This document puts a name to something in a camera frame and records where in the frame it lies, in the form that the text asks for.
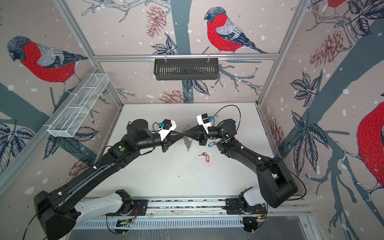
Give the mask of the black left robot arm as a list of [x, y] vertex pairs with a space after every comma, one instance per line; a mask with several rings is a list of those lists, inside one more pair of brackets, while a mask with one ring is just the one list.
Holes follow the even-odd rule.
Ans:
[[34, 197], [36, 216], [47, 239], [59, 240], [68, 234], [86, 214], [77, 206], [80, 200], [109, 176], [141, 156], [142, 149], [152, 152], [156, 147], [162, 147], [166, 152], [169, 146], [186, 135], [172, 131], [172, 126], [169, 120], [165, 120], [164, 129], [155, 133], [148, 129], [146, 120], [128, 123], [127, 134], [109, 148], [95, 165], [50, 193], [38, 193]]

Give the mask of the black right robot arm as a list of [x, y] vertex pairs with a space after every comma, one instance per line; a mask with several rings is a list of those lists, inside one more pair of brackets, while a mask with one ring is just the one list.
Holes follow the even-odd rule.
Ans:
[[219, 152], [230, 159], [237, 160], [257, 174], [260, 192], [265, 202], [277, 208], [298, 192], [293, 174], [279, 157], [266, 157], [241, 144], [236, 138], [236, 121], [227, 119], [216, 127], [195, 126], [183, 132], [185, 137], [194, 139], [201, 146], [207, 140], [219, 139]]

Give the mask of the silver metal carabiner keyring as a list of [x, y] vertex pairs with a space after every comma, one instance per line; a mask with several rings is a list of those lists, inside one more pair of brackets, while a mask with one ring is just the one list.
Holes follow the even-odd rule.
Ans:
[[184, 140], [184, 144], [185, 144], [185, 146], [187, 148], [187, 151], [189, 151], [191, 146], [192, 146], [193, 139], [190, 138], [190, 137], [184, 136], [183, 140]]

